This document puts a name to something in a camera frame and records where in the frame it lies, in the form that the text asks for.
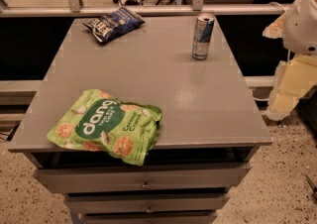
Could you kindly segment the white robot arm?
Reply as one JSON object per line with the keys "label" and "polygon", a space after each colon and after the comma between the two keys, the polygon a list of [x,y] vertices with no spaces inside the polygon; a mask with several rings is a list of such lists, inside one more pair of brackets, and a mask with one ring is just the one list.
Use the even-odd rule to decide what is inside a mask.
{"label": "white robot arm", "polygon": [[282,38],[283,46],[294,53],[278,64],[267,102],[267,118],[279,121],[317,84],[317,0],[295,0],[263,36]]}

